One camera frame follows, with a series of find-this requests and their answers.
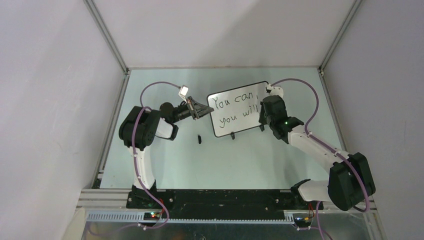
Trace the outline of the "black framed whiteboard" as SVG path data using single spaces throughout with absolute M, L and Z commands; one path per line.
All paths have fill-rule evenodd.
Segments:
M 259 127 L 261 101 L 268 95 L 267 81 L 209 94 L 206 98 L 213 108 L 210 119 L 215 137 L 220 138 Z

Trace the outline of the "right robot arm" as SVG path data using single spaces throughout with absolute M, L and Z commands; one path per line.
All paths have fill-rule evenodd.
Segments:
M 327 180 L 302 180 L 291 187 L 291 204 L 304 209 L 310 202 L 331 202 L 342 211 L 358 210 L 376 187 L 367 158 L 337 149 L 307 132 L 304 123 L 288 116 L 284 100 L 278 95 L 265 97 L 260 103 L 259 122 L 269 126 L 274 137 L 311 156 L 328 173 Z

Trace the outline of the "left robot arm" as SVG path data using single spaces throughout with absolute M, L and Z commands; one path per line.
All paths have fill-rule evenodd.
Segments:
M 214 109 L 188 97 L 177 106 L 163 103 L 158 110 L 148 106 L 134 106 L 119 127 L 118 136 L 133 157 L 133 186 L 143 189 L 138 201 L 145 208 L 153 208 L 158 194 L 151 190 L 156 183 L 153 173 L 150 146 L 156 138 L 173 141 L 178 134 L 177 122 L 187 118 L 198 120 Z

